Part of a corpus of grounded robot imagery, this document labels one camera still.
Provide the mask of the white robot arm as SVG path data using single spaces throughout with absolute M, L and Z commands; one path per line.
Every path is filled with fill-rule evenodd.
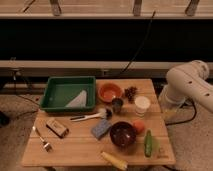
M 171 68 L 158 98 L 164 116 L 175 113 L 187 98 L 213 113 L 213 85 L 206 81 L 209 73 L 208 65 L 200 60 Z

